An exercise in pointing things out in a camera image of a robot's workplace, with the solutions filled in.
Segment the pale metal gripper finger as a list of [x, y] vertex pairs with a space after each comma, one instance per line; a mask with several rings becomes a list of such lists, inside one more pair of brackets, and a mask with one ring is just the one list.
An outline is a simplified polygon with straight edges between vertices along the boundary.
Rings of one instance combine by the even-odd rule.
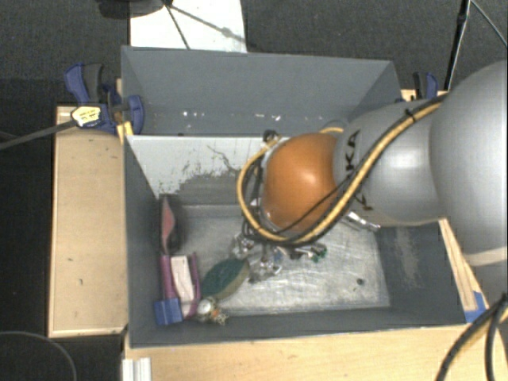
[[248, 258], [250, 283], [259, 283], [278, 275], [282, 270], [280, 253], [262, 252]]
[[231, 256], [235, 259], [246, 259], [255, 246], [255, 242], [244, 234], [238, 233], [233, 237], [231, 244]]

